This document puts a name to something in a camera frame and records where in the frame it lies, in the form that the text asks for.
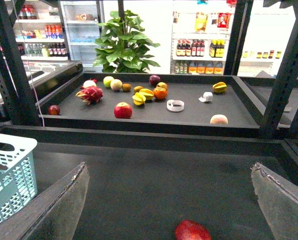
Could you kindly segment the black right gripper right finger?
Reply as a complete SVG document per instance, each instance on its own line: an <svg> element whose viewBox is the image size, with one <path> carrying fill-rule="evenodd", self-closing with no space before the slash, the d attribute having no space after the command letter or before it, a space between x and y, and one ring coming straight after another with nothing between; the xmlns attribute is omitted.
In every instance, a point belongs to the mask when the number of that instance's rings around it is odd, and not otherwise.
<svg viewBox="0 0 298 240"><path fill-rule="evenodd" d="M298 186L256 162L251 180L257 202L276 240L298 240Z"/></svg>

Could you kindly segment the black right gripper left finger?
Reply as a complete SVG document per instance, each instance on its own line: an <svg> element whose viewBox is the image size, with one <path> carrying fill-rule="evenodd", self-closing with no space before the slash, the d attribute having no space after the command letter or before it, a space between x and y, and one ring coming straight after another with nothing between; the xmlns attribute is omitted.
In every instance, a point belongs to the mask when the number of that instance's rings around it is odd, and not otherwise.
<svg viewBox="0 0 298 240"><path fill-rule="evenodd" d="M0 240L71 240L82 214L90 181L81 162L27 206L0 223Z"/></svg>

